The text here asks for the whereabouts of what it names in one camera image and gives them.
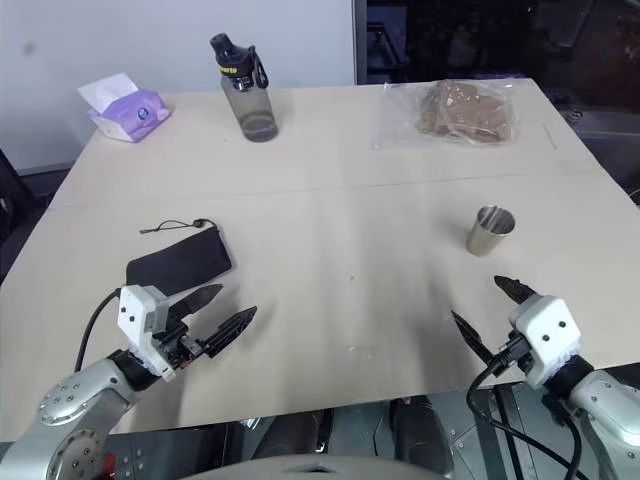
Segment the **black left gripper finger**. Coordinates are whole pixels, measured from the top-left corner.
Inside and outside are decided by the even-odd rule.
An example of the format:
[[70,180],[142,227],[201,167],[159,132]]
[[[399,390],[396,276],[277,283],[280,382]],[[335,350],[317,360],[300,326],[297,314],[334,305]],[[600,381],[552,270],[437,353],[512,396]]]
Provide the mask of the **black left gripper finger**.
[[237,312],[225,320],[208,339],[203,342],[203,352],[214,358],[232,342],[234,342],[252,322],[257,307],[253,306]]
[[221,284],[202,286],[169,308],[170,317],[187,317],[206,307],[223,289]]

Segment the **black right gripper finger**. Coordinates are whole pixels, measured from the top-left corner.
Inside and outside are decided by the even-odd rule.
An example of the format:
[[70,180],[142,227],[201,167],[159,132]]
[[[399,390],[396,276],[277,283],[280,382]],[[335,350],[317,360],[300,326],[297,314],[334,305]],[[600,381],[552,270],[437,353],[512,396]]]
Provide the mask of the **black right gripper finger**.
[[523,304],[534,295],[534,290],[518,279],[502,275],[495,275],[493,279],[496,286],[518,305]]
[[451,314],[467,346],[485,365],[494,364],[495,355],[482,343],[479,333],[458,313],[452,311]]

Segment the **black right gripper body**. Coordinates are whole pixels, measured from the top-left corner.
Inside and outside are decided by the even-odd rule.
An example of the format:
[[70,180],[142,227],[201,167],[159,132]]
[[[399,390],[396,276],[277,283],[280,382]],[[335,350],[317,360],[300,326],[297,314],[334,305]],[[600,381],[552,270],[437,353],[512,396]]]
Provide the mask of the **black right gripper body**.
[[532,367],[531,346],[523,333],[512,329],[508,334],[506,350],[511,362],[515,362],[522,373],[527,374]]

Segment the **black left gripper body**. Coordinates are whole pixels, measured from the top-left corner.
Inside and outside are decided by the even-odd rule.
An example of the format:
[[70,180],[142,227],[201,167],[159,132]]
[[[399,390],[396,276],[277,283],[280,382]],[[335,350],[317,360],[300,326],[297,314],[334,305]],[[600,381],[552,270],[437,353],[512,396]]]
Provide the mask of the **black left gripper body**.
[[165,329],[154,333],[159,342],[158,350],[174,370],[184,370],[201,356],[207,356],[205,341],[192,337],[185,319],[197,314],[200,308],[173,305],[168,310]]

